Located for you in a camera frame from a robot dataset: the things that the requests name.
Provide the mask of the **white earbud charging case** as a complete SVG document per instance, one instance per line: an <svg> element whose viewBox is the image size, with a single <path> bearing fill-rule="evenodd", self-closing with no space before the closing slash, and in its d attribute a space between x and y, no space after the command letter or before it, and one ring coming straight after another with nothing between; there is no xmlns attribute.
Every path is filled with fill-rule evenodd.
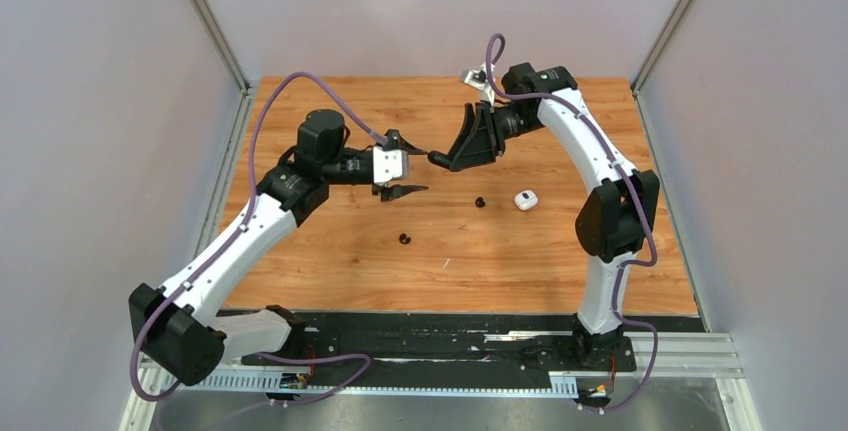
<svg viewBox="0 0 848 431"><path fill-rule="evenodd" d="M539 204L538 195L532 190L524 190L514 196L515 206L522 212L529 211Z"/></svg>

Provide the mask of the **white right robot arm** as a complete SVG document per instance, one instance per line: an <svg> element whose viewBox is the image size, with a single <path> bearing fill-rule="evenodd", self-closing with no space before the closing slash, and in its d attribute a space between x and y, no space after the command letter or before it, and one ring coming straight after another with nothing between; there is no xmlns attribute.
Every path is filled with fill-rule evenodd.
<svg viewBox="0 0 848 431"><path fill-rule="evenodd" d="M584 183L588 196L575 233L589 256L589 269L570 344L577 364L596 368L623 341L623 288L630 264L651 241L659 178L620 153L562 66L537 71L529 63L514 65L500 91L490 85L483 67L463 72L460 80L478 90L480 99L466 104L455 142L446 155L430 152L431 163L451 172L488 165L503 155L507 140L547 128Z"/></svg>

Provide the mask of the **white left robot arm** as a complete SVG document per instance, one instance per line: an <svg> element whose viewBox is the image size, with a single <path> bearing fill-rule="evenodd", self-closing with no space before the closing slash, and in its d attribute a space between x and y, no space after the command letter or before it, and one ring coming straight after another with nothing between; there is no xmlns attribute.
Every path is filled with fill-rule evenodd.
<svg viewBox="0 0 848 431"><path fill-rule="evenodd" d="M363 149L349 147L349 135L340 112L310 112L295 144L253 183L225 230L162 285L142 283L131 293L133 370L146 356L178 383L195 385L223 361L268 352L293 364L304 356L307 340L292 312L276 305L240 315L218 312L257 262L328 200L331 186L367 185L383 202L419 191L402 181L410 156L422 151L398 130Z"/></svg>

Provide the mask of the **black earbud case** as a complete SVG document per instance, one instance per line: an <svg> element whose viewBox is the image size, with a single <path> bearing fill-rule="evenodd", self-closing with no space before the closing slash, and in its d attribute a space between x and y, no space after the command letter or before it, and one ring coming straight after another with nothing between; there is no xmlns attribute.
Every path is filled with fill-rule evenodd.
<svg viewBox="0 0 848 431"><path fill-rule="evenodd" d="M439 151L430 151L427 154L427 158L428 158L430 163L432 163L432 164L434 164L438 167L441 167L441 168L444 168L444 169L447 169L447 170L453 169L453 159L452 159L451 156L449 156L447 154L441 153Z"/></svg>

